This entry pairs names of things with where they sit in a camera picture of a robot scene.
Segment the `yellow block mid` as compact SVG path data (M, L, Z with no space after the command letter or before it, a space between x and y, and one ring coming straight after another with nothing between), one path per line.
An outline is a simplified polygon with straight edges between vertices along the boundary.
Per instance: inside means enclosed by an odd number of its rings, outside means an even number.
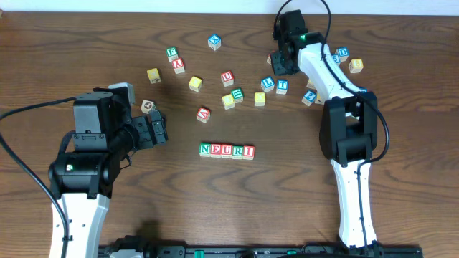
M310 88L310 89L313 89L313 90L315 89L314 84L312 83L311 80L309 80L309 81L307 82L306 87L307 87L307 88Z

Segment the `green N wooden block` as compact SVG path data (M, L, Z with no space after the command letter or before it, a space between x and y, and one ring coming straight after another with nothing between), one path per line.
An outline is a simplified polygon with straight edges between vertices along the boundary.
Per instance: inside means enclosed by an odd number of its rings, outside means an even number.
M199 146L199 155L201 157L210 157L211 144L210 143L201 143Z

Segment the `red E wooden block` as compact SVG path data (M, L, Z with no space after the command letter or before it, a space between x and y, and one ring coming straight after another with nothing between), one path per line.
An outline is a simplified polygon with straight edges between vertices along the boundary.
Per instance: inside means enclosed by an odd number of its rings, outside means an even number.
M212 158L221 158L222 157L222 145L212 143L210 145L210 156Z

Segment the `red u wooden block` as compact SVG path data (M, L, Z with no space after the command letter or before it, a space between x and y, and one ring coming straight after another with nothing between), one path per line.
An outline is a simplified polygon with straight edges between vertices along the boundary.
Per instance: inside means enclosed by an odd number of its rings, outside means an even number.
M221 157L222 158L232 158L233 154L233 145L221 144Z
M228 87L230 85L233 85L234 82L235 82L235 78L234 78L234 75L232 74L232 72L230 70L226 71L226 72L223 72L221 74L221 80L222 80L222 83L225 87Z

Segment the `green R wooden block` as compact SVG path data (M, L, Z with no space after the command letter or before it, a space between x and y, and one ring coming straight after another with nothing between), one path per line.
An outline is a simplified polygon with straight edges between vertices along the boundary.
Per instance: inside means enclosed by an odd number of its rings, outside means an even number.
M232 159L243 159L244 147L241 145L234 145L232 147Z

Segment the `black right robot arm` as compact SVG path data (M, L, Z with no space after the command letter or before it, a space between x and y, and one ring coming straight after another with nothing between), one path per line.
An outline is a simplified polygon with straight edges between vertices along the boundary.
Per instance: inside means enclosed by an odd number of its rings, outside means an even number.
M366 101L342 72L319 32L276 32L278 51L271 57L276 75L304 73L321 96L323 113L319 142L331 162L339 193L339 238L349 249L363 249L377 240L372 225L369 197L369 159L377 144L377 114L371 109L373 93Z

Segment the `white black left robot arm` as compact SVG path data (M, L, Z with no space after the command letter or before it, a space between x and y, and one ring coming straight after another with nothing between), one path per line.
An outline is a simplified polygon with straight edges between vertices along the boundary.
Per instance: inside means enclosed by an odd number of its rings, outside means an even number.
M73 103L75 129L62 139L49 167L53 208L51 257L96 257L121 161L168 140L166 117L155 107L133 117L133 86L95 88Z

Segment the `white soccer ball block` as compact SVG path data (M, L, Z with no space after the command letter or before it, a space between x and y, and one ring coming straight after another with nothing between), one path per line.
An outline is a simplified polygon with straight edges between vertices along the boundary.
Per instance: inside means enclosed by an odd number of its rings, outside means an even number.
M149 114L152 110L156 109L156 104L151 100L143 100L141 104L141 112L144 114Z

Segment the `blue T wooden block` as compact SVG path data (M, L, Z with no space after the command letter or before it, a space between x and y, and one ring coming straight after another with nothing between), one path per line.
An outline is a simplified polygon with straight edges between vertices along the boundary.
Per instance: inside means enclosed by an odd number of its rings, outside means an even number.
M285 95L289 89L289 81L278 80L276 86L276 93L279 95Z

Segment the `blue L wooden block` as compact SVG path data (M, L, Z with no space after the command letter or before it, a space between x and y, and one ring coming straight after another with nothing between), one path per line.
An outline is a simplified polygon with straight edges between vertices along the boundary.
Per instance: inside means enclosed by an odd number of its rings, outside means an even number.
M261 88L264 92L269 92L274 89L275 87L275 81L271 76L265 77L261 80Z

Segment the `blue 2 wooden block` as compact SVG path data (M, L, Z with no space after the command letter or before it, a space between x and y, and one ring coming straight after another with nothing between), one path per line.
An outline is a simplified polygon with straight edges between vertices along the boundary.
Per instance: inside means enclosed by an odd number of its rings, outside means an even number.
M312 90L308 90L302 97L301 102L307 106L311 106L316 101L316 98L317 94Z

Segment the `red A wooden block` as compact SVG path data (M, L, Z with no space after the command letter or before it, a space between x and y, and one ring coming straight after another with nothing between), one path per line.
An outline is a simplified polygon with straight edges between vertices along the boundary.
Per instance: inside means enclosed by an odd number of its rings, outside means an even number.
M211 116L210 110L206 109L205 107L201 107L197 111L197 120L202 123L207 123Z

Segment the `yellow block centre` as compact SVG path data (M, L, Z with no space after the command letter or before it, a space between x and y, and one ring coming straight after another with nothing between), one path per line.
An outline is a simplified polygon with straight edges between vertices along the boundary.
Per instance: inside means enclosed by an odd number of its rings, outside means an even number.
M264 92L256 92L254 94L254 103L257 107L264 106L266 103L266 94Z

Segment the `yellow wooden block left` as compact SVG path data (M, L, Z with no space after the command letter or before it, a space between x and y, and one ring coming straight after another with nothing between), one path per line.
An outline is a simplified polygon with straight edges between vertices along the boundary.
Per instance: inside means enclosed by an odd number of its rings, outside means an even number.
M149 69L146 72L151 84L155 84L161 81L161 76L157 68Z

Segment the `yellow wooden block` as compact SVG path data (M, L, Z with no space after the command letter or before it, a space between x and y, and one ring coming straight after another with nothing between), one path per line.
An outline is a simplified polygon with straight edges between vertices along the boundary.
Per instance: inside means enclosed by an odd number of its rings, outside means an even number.
M155 84L161 81L161 76L157 68L149 69L146 72L151 84Z
M189 81L189 88L195 92L199 92L202 88L202 85L202 79L196 76L193 76Z

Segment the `yellow block beside 2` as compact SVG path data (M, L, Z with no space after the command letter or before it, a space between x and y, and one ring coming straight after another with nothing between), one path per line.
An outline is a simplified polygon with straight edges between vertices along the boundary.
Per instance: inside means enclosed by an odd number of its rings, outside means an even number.
M321 96L319 94L317 94L317 96L316 96L315 104L320 104L320 105L324 104L324 101L322 100L322 98L321 98Z

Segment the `blue 5 wooden block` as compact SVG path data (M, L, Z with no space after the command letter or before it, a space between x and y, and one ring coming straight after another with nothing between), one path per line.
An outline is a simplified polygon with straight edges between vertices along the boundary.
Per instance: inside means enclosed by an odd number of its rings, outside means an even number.
M332 58L334 60L334 62L337 64L337 65L340 65L341 64L341 60L339 58L339 56L337 54L333 54L332 55Z

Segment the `blue D wooden block upper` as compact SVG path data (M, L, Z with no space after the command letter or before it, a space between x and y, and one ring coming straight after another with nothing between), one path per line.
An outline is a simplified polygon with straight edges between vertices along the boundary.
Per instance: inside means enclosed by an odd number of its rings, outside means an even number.
M336 49L335 54L338 56L340 62L345 62L349 57L349 50L347 47L339 47Z

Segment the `green B wooden block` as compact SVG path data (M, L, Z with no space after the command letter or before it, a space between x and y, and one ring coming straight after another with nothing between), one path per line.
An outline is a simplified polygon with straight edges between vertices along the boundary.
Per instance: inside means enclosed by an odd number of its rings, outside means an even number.
M241 88L236 88L231 91L235 103L240 103L244 100L244 93Z

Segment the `red Y wooden block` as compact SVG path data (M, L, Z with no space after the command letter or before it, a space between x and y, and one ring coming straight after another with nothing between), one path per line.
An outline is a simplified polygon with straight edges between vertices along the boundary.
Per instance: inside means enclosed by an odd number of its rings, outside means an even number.
M182 72L185 72L184 62L183 62L182 58L175 59L171 63L173 65L174 72L176 74L180 74Z

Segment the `green F wooden block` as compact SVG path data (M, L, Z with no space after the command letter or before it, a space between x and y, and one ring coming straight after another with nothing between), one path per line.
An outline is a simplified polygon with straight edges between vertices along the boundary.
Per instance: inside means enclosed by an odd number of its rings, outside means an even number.
M179 58L179 53L177 51L177 48L176 47L169 47L166 49L166 55L168 57L168 61L169 62L172 62L176 59Z

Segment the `yellow block beside B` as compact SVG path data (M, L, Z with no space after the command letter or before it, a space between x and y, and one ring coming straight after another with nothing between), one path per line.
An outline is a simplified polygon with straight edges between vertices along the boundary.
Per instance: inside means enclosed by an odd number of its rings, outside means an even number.
M235 106L235 99L233 98L232 94L222 96L222 104L225 110L229 110Z

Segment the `yellow block far right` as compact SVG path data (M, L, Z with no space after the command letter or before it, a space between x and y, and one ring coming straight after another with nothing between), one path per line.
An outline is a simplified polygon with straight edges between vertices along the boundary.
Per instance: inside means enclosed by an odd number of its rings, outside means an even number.
M364 68L362 59L352 59L349 62L349 71L350 73L360 73Z

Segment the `blue X wooden block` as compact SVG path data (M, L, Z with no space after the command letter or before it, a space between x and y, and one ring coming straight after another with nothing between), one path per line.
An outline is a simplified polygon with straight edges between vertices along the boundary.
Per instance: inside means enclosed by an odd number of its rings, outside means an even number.
M222 46L222 39L217 34L213 34L208 38L207 42L209 47L214 51L217 51Z

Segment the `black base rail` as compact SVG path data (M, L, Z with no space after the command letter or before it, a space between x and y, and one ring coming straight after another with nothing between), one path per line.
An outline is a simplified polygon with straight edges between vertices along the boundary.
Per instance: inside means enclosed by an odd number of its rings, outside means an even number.
M136 250L133 247L100 248L98 258L109 257L155 257L155 258L278 258L278 257L380 257L423 258L419 247L382 247L373 244L368 253L363 249L345 250L333 245L303 247L184 247L157 246Z

